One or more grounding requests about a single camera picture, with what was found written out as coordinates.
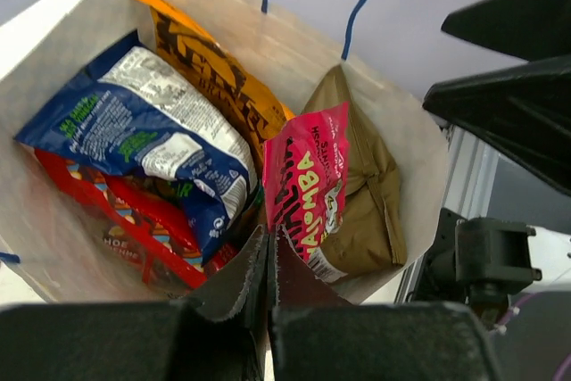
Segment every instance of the orange snack bag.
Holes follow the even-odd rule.
[[[151,9],[156,53],[196,87],[252,148],[259,174],[263,144],[286,123],[281,103],[214,38],[164,0],[137,0]]]

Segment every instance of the blue snack bag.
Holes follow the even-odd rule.
[[[15,139],[108,175],[192,182],[179,197],[204,261],[258,183],[249,145],[136,32],[89,63]]]

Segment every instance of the barcode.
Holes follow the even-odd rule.
[[[221,196],[224,207],[226,208],[226,213],[230,219],[230,223],[234,220],[236,213],[241,211],[244,207],[247,196],[246,193],[246,180],[240,176],[230,186],[228,191]]]
[[[321,249],[316,249],[307,262],[308,267],[326,283],[333,283],[347,274],[329,263]]]

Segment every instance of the white bag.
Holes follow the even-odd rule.
[[[261,0],[167,0],[205,27],[223,49],[299,112],[322,76],[340,62],[342,47]],[[153,299],[120,261],[89,236],[95,226],[59,193],[12,136],[86,63],[138,29],[154,46],[148,7],[135,0],[82,0],[23,62],[0,82],[0,251],[18,254],[13,266],[47,300]],[[412,95],[359,59],[343,64],[355,101],[376,124],[401,170],[401,222],[408,264],[434,240],[447,180],[447,144]],[[395,272],[370,274],[339,288],[361,302]]]

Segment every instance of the snack bag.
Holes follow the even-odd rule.
[[[300,257],[311,261],[341,226],[345,206],[348,104],[289,120],[265,144],[263,185],[270,230],[284,224]]]
[[[208,269],[203,268],[181,210],[138,188],[130,178],[105,176],[54,153],[37,149],[34,154],[60,190],[92,216],[103,214],[108,219],[101,241],[139,270],[151,288],[169,297],[181,296],[199,287],[236,255],[226,244],[207,264]]]
[[[349,104],[349,174],[343,225],[314,254],[313,268],[333,283],[404,265],[407,248],[401,228],[401,176],[375,126],[353,101],[340,65],[321,80],[303,112]]]
[[[138,0],[151,9],[157,54],[214,104],[246,139],[258,173],[263,144],[286,122],[280,102],[225,52],[206,30],[164,0]]]
[[[89,63],[16,140],[110,176],[192,182],[181,203],[206,261],[258,185],[244,139],[136,33]]]

